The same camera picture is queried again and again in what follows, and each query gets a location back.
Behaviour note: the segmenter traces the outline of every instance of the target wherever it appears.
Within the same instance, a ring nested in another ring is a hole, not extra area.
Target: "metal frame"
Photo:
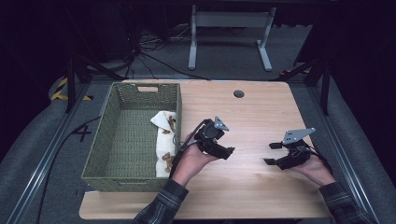
[[[265,44],[271,30],[276,8],[272,7],[269,12],[208,12],[197,11],[196,5],[192,6],[191,13],[191,47],[189,58],[189,69],[194,70],[196,65],[197,38],[196,29],[204,27],[253,27],[263,28],[261,40],[257,40],[257,47],[262,56],[262,64],[265,71],[272,71]]]
[[[346,154],[346,151],[344,150],[343,145],[341,144],[341,141],[338,138],[338,135],[334,127],[332,126],[332,122],[330,121],[330,118],[324,113],[322,113],[318,93],[312,87],[307,88],[307,90],[311,100],[314,102],[314,105],[321,118],[321,121],[326,127],[326,131],[329,134],[330,139],[332,140],[332,146],[335,157],[337,158],[341,166],[341,169],[346,177],[346,182],[348,183],[348,186],[351,189],[351,192],[356,200],[356,203],[358,204],[359,207],[366,210],[367,213],[372,218],[374,218],[375,221],[379,224],[380,222],[378,216],[376,215],[375,210],[370,200],[367,197],[363,185],[361,184],[361,179],[356,174],[355,169],[353,168]]]
[[[62,139],[65,136],[65,131],[69,127],[69,124],[72,118],[75,116],[76,111],[78,110],[78,105],[84,98],[87,90],[89,88],[89,84],[82,84],[80,89],[78,90],[77,100],[75,101],[75,105],[71,107],[69,113],[65,113],[64,117],[61,121],[61,124],[56,131],[55,135],[53,135],[52,140],[47,147],[43,157],[41,158],[40,163],[37,165],[35,170],[32,173],[32,176],[29,180],[29,183],[26,185],[20,199],[14,207],[11,215],[8,217],[7,223],[21,223],[23,216],[25,215],[27,209],[32,203],[35,194],[41,186],[44,178],[48,174],[51,163],[55,160],[56,151],[61,145]]]

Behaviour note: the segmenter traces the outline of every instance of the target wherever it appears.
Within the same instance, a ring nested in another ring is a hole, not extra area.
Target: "plaid shirt sleeve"
[[[335,182],[319,190],[337,224],[376,223],[366,211],[358,207],[340,183]]]
[[[133,223],[170,224],[189,191],[168,179],[152,203],[134,218]]]

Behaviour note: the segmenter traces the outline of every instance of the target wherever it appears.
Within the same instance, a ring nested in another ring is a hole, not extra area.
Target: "green wicker basket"
[[[158,127],[150,119],[161,110],[176,112],[179,143],[179,84],[116,82],[107,97],[81,178],[99,191],[159,191],[167,178],[156,177]]]

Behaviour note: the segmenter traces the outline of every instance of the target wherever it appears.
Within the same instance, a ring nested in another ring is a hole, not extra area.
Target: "crumpled towel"
[[[169,177],[172,159],[175,157],[174,136],[176,129],[176,118],[176,112],[163,110],[158,112],[157,115],[150,120],[158,127],[156,145],[156,154],[158,160],[155,167],[157,177]]]

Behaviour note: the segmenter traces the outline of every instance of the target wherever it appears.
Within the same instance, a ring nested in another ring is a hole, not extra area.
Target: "person's hand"
[[[335,182],[334,177],[317,156],[311,155],[304,164],[290,168],[292,171],[305,175],[308,179],[323,187]]]
[[[172,179],[179,185],[186,187],[187,183],[210,162],[219,158],[203,153],[197,145],[189,146],[183,153]]]

